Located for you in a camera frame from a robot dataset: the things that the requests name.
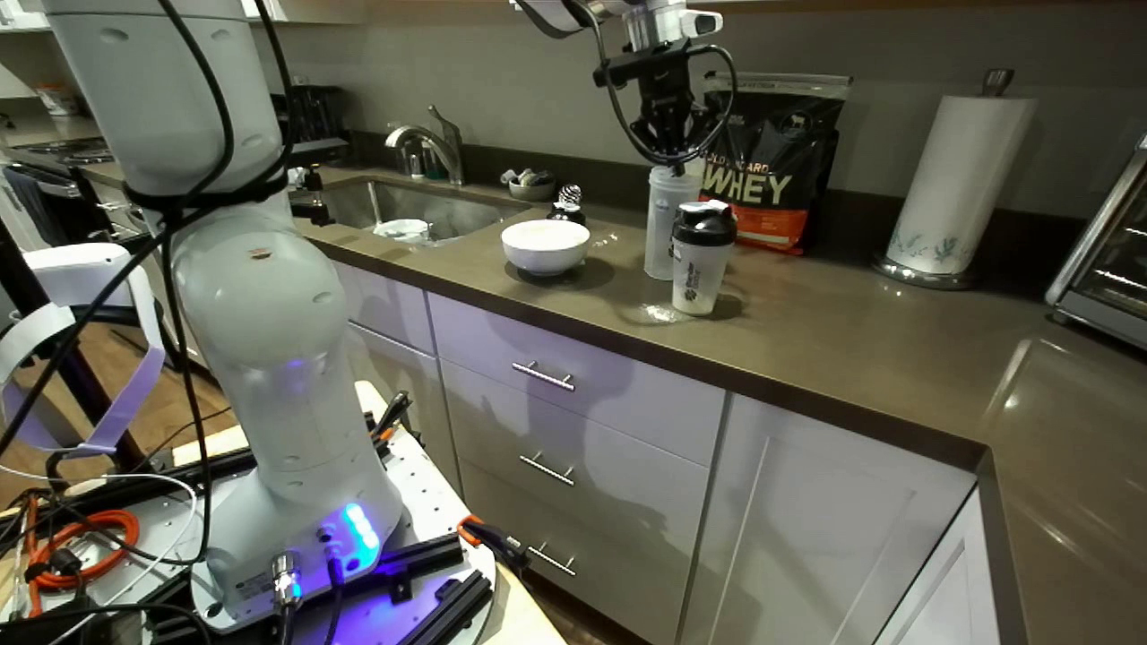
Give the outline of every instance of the drawer handle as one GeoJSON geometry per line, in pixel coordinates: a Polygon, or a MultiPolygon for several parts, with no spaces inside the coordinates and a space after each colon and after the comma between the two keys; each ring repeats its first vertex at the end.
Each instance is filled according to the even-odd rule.
{"type": "Polygon", "coordinates": [[[547,564],[550,570],[578,576],[574,564],[578,557],[568,557],[566,564],[543,552],[543,542],[529,548],[533,560],[547,564]]]}
{"type": "Polygon", "coordinates": [[[566,472],[559,472],[556,467],[543,467],[543,461],[542,461],[542,453],[533,453],[533,455],[516,455],[516,459],[519,459],[524,467],[543,472],[547,481],[559,481],[559,485],[566,485],[566,487],[578,485],[578,481],[574,481],[574,467],[568,467],[566,472]]]}
{"type": "Polygon", "coordinates": [[[578,392],[574,373],[550,376],[550,373],[538,369],[538,362],[529,362],[529,367],[528,362],[507,362],[507,367],[513,367],[513,373],[524,373],[529,381],[550,382],[559,392],[578,392]]]}

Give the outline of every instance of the paper towel roll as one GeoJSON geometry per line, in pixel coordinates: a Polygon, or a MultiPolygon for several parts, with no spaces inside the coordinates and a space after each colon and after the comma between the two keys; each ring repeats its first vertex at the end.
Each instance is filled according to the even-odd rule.
{"type": "Polygon", "coordinates": [[[995,209],[1031,99],[942,97],[885,260],[957,278],[995,209]]]}

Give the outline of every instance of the gray countertop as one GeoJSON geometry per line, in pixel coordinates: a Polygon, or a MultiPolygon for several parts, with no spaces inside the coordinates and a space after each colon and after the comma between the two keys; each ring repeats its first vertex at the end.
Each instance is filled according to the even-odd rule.
{"type": "Polygon", "coordinates": [[[1004,640],[1143,640],[1143,359],[1027,301],[760,250],[733,250],[714,320],[673,320],[670,287],[642,276],[642,230],[589,219],[589,260],[556,283],[505,269],[497,224],[433,250],[301,234],[337,260],[979,468],[1004,640]]]}

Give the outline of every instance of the kitchen sink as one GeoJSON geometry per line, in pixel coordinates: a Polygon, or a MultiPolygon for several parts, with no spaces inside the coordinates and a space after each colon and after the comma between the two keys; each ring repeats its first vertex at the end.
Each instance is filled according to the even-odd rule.
{"type": "Polygon", "coordinates": [[[350,178],[322,190],[325,215],[350,230],[383,230],[393,219],[430,223],[430,242],[488,230],[524,204],[479,199],[461,193],[433,193],[380,178],[350,178]]]}

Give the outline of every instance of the blue light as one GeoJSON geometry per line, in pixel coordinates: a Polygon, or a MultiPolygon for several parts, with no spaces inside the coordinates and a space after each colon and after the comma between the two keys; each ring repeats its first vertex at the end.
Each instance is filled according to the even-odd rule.
{"type": "Polygon", "coordinates": [[[370,527],[359,500],[343,506],[343,520],[349,520],[350,557],[359,560],[359,565],[372,565],[383,548],[380,533],[370,527]]]}

